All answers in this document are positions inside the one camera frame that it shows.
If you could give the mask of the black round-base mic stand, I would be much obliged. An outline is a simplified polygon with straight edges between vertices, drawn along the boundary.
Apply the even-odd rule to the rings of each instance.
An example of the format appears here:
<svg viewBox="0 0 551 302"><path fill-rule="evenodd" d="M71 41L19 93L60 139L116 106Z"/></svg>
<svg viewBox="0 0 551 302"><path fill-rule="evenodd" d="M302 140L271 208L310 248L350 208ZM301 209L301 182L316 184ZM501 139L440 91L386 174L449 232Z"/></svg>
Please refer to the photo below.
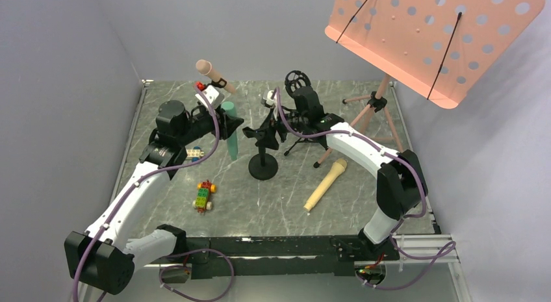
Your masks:
<svg viewBox="0 0 551 302"><path fill-rule="evenodd" d="M246 138L254 138L254 129L243 128ZM251 157L248 170L250 175L257 180L265 181L274 177L278 171L278 163L274 156L266 152L267 149L257 147L258 153Z"/></svg>
<svg viewBox="0 0 551 302"><path fill-rule="evenodd" d="M215 81L214 79L212 79L211 85L215 88L225 89L225 87L227 86L227 81L224 78L219 78L218 81Z"/></svg>

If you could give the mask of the black tripod shock-mount stand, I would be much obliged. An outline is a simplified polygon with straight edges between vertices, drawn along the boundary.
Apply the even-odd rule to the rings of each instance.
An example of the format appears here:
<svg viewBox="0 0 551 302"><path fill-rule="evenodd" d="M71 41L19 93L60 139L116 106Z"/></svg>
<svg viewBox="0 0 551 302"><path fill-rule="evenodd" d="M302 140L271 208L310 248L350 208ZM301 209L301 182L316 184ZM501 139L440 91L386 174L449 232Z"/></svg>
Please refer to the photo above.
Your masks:
<svg viewBox="0 0 551 302"><path fill-rule="evenodd" d="M319 101L317 92L313 89L308 76L301 71L293 70L285 77L285 90L293 99L293 110L307 111L311 121L310 134L322 132L327 129L327 114Z"/></svg>

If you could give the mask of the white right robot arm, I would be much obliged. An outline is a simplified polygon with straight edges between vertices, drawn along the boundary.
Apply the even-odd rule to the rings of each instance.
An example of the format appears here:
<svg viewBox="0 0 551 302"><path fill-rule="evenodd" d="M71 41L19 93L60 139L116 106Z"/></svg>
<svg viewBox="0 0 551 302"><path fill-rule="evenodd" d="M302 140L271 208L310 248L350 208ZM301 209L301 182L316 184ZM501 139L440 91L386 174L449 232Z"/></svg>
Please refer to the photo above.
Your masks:
<svg viewBox="0 0 551 302"><path fill-rule="evenodd" d="M384 147L356 131L336 114L324 112L318 94L310 87L297 89L295 109L285 111L279 88L266 92L261 103L275 116L275 131L290 132L332 148L362 166L376 178L377 209L360 230L359 239L377 247L406 218L421 218L427 211L428 189L417 155Z"/></svg>

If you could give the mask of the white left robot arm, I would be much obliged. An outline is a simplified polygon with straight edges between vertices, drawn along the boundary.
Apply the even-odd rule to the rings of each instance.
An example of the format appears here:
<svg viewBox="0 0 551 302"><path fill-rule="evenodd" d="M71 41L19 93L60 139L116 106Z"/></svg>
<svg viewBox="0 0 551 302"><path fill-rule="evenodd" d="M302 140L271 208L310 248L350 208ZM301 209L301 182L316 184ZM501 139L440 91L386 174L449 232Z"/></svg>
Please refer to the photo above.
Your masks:
<svg viewBox="0 0 551 302"><path fill-rule="evenodd" d="M119 294L134 272L159 258L187 256L193 251L186 232L171 225L160 225L151 234L129 241L129 235L159 191L185 163L186 147L206 134L215 140L229 138L244 119L210 104L195 107L190 113L180 101L171 100L159 107L156 127L142 152L134 173L115 200L83 233L72 231L64 242L73 300L78 300L79 283L105 293Z"/></svg>

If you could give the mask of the pink microphone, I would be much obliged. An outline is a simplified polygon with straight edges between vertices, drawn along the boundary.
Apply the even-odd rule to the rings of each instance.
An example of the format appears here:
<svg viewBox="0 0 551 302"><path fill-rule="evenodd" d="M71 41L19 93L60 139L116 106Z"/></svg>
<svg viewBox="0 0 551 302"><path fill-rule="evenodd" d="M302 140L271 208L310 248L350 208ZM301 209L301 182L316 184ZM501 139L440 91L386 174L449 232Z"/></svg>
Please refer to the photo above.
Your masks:
<svg viewBox="0 0 551 302"><path fill-rule="evenodd" d="M215 81L218 81L219 78L224 78L219 71L214 69L213 64L208 60L199 59L196 62L196 69L201 75L208 77L210 80L214 79ZM228 81L224 90L230 94L236 94L237 92L236 88Z"/></svg>

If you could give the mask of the cream yellow microphone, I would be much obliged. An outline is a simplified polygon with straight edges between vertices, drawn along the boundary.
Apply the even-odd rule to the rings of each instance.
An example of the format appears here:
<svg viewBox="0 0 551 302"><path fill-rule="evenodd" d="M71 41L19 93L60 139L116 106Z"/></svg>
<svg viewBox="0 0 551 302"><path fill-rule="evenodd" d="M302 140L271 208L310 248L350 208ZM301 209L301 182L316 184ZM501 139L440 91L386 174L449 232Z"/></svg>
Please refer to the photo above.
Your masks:
<svg viewBox="0 0 551 302"><path fill-rule="evenodd" d="M304 204L303 207L308 213L310 213L310 211L317 205L319 200L321 200L322 196L328 191L336 179L345 172L347 165L347 161L343 158L340 158L333 163L327 175L323 178Z"/></svg>

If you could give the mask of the teal microphone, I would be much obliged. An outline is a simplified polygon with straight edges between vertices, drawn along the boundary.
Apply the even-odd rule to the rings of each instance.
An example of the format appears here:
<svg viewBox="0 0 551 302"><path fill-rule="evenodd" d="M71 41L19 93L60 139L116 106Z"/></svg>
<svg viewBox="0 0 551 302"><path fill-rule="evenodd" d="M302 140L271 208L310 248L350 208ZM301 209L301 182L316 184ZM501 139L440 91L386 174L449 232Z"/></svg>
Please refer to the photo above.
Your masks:
<svg viewBox="0 0 551 302"><path fill-rule="evenodd" d="M226 111L226 113L232 117L237 117L237 110L235 104L230 101L225 101L222 103L221 107ZM234 132L227 140L227 150L232 161L236 161L238 158L238 140L237 134Z"/></svg>

